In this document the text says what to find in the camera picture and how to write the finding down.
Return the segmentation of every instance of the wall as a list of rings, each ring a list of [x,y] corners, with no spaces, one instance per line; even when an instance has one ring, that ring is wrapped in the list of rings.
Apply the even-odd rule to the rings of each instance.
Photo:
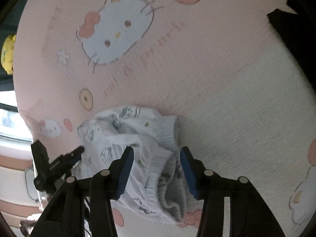
[[[7,223],[15,227],[14,231],[19,232],[17,228],[21,219],[39,213],[37,204],[27,194],[25,184],[24,170],[32,166],[32,161],[14,158],[18,157],[18,149],[12,150],[12,157],[5,156],[9,155],[8,147],[6,152],[3,150],[4,147],[0,146],[0,211]]]

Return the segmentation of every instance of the window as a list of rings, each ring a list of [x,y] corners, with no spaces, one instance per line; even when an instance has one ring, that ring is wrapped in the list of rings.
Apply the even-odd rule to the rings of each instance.
[[[0,92],[0,135],[16,140],[32,141],[32,134],[17,112],[15,91]]]

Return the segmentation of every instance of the hello kitty print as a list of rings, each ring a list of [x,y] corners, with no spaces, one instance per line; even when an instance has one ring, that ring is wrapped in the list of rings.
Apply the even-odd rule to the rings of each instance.
[[[128,52],[150,28],[154,1],[106,0],[99,12],[88,12],[77,31],[89,63],[110,64]]]
[[[55,138],[61,135],[60,125],[52,119],[46,118],[45,120],[40,121],[39,126],[41,133],[49,138]]]

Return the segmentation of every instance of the blue gripper pad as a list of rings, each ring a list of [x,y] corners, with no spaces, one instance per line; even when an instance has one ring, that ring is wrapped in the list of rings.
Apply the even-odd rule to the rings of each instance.
[[[121,195],[124,193],[125,188],[126,188],[126,184],[128,181],[128,178],[130,176],[130,172],[132,169],[132,165],[133,165],[133,161],[134,161],[134,150],[133,148],[130,148],[130,150],[127,150],[127,148],[125,149],[121,160],[125,160],[122,171],[119,175],[119,180],[118,180],[118,187],[116,190],[116,195],[118,198],[121,197]]]
[[[190,164],[190,161],[189,161],[189,159],[191,159],[190,157],[192,157],[190,150],[187,147],[183,147],[180,151],[180,161],[181,161],[182,169],[184,172],[186,182],[189,186],[190,193],[193,195],[195,199],[197,199],[198,198],[198,191],[196,189],[197,180],[192,169],[192,165],[191,165],[192,163]]]

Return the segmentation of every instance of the black fabric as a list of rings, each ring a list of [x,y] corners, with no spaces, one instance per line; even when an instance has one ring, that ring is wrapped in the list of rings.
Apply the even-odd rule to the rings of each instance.
[[[3,91],[13,91],[14,85],[13,85],[13,77],[12,75],[6,75],[2,76],[0,75],[0,92]]]
[[[268,14],[316,92],[316,64],[313,54],[316,42],[316,0],[287,0],[297,14],[276,9]]]
[[[1,237],[16,237],[16,235],[11,230],[10,226],[5,221],[1,212],[0,212],[0,236]]]
[[[298,14],[276,9],[268,14],[269,21],[316,91],[316,28],[298,0],[288,0],[287,5]]]

